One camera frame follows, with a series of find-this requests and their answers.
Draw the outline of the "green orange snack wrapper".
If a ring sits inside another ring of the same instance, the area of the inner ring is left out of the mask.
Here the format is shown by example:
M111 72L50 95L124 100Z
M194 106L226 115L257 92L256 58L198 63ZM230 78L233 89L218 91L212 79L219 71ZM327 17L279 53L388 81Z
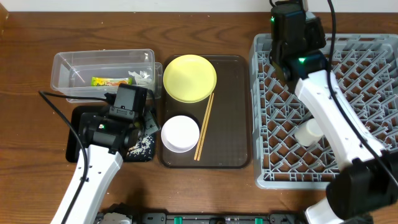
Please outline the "green orange snack wrapper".
M131 85L132 78L91 78L91 86L119 86L122 83Z

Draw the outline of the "white tissue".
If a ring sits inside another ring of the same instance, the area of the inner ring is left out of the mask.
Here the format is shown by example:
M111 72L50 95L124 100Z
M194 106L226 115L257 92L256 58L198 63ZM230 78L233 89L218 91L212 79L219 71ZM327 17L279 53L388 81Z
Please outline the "white tissue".
M152 84L153 82L153 79L147 72L140 71L137 73L128 71L128 74L132 76L133 85L146 86Z

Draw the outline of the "white bowl with rice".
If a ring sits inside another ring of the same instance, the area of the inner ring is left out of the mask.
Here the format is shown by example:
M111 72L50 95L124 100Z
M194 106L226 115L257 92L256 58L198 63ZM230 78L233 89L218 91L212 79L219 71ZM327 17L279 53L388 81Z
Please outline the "white bowl with rice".
M161 130L163 145L170 151L184 153L193 149L199 140L197 123L188 116L174 116L168 119Z

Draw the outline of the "yellow plate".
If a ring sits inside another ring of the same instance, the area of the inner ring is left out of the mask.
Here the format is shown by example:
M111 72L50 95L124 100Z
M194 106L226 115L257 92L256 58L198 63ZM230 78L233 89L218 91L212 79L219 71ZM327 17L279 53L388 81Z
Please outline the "yellow plate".
M182 103L197 103L211 95L217 83L215 67L199 55L182 55L166 66L166 92Z

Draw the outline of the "pale green cup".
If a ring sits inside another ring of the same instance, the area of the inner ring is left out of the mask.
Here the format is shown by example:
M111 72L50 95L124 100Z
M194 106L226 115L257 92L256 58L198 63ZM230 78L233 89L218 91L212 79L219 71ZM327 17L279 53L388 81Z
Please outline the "pale green cup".
M298 127L294 133L297 142L305 147L318 142L324 136L315 118L312 118Z

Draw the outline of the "wooden chopstick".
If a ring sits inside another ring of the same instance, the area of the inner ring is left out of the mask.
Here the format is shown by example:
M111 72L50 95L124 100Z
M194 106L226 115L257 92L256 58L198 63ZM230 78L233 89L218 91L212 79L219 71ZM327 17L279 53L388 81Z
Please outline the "wooden chopstick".
M204 115L204 118L203 118L203 123L202 123L202 126L201 126L201 131L200 131L200 137L199 137L197 148L196 148L196 151L195 151L195 156L194 156L194 160L195 161L198 161L200 147L201 147L201 142L202 142L203 135L204 135L204 132L205 132L206 123L208 121L208 115L209 115L209 112L211 110L210 108L211 108L211 103L213 101L213 96L214 96L214 93L212 93L210 95L209 100L208 100L208 104L206 106L206 111L205 111L205 115Z
M209 123L209 119L210 119L210 114L211 114L211 110L210 110L209 115L208 115L208 121L207 121L207 123L206 123L205 132L204 132L203 139L202 139L202 142L201 142L201 147L200 147L200 152L199 152L198 161L199 161L200 158L201 158L201 154L202 154L202 150L203 150L203 145L204 145L204 141L205 141L205 136L206 136L206 131L207 131L208 123Z

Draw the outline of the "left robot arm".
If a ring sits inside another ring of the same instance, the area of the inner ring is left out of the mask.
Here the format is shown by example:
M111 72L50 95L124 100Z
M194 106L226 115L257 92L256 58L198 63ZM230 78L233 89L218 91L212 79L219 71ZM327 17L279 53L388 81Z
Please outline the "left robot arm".
M155 109L78 106L67 121L67 161L76 169L52 223L93 223L123 162L147 162L160 130Z

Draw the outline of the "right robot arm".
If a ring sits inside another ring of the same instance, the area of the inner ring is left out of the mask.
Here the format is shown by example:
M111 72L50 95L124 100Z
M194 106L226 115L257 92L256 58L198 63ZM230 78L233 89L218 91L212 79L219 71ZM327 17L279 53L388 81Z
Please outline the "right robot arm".
M323 200L305 211L308 223L347 223L397 202L397 154L386 152L342 94L331 70L333 48L318 17L308 18L302 1L271 8L269 59L277 77L308 108L327 138L339 175Z

